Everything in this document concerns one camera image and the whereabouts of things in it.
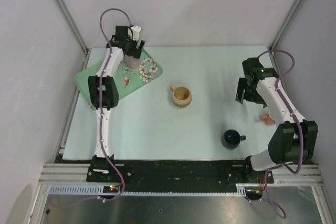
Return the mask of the blue mug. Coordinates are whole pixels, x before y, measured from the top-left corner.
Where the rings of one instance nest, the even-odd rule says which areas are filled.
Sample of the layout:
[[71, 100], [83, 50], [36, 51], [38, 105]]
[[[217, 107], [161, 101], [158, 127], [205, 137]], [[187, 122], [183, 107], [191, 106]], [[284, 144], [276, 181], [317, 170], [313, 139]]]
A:
[[227, 130], [221, 137], [222, 145], [229, 150], [236, 149], [244, 140], [246, 140], [246, 136], [240, 135], [236, 130]]

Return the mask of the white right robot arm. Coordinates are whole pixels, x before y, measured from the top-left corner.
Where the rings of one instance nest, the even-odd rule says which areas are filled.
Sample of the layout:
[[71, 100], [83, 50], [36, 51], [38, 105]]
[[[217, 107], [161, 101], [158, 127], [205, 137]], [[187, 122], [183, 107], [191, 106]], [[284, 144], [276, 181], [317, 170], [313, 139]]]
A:
[[250, 165], [243, 168], [243, 178], [253, 183], [261, 177], [261, 171], [290, 163], [297, 163], [300, 169], [312, 159], [318, 134], [316, 122], [298, 112], [274, 68], [265, 68], [257, 57], [244, 60], [242, 67], [244, 77], [238, 80], [236, 101], [267, 107], [277, 127], [267, 149], [247, 158]]

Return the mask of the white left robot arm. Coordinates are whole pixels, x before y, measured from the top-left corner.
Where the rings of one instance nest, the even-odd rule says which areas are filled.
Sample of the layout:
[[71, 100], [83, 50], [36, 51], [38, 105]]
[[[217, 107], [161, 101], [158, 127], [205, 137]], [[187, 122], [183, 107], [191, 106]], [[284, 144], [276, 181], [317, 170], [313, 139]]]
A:
[[116, 168], [110, 165], [113, 160], [112, 145], [109, 144], [109, 127], [113, 109], [119, 103], [119, 93], [115, 75], [124, 58], [138, 60], [145, 41], [140, 41], [141, 27], [116, 26], [115, 34], [107, 43], [107, 52], [97, 73], [88, 77], [90, 101], [97, 115], [97, 142], [90, 167], [98, 172], [104, 181], [116, 177]]

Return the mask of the brown mug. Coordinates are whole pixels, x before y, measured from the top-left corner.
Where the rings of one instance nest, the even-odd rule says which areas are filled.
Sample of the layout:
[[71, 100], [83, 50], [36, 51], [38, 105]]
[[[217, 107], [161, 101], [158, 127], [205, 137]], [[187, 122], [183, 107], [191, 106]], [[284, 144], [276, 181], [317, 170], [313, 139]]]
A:
[[264, 80], [264, 67], [252, 67], [249, 71], [250, 85], [257, 85], [258, 81]]

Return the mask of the beige mug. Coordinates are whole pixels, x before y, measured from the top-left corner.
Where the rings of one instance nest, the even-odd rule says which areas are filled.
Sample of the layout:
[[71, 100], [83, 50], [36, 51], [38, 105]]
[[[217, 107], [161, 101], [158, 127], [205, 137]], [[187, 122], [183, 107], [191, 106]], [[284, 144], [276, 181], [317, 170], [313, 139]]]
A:
[[174, 85], [170, 85], [170, 90], [172, 92], [171, 100], [175, 106], [184, 108], [189, 106], [192, 102], [192, 94], [187, 87], [176, 87]]

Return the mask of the orange cup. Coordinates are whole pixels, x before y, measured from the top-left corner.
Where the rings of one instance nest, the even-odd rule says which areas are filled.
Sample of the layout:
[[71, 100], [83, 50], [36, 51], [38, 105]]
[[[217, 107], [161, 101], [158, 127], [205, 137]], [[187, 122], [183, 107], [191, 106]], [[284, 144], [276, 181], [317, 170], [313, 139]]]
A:
[[270, 112], [268, 111], [266, 114], [263, 114], [259, 117], [260, 121], [264, 122], [268, 126], [275, 125], [275, 120], [270, 116]]

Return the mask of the pink ribbed mug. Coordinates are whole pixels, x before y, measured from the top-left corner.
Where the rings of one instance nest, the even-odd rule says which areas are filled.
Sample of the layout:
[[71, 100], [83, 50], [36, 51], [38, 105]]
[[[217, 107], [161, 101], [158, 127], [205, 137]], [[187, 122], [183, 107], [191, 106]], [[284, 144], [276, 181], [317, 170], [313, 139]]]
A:
[[137, 69], [141, 64], [141, 60], [133, 56], [124, 56], [124, 62], [129, 69]]

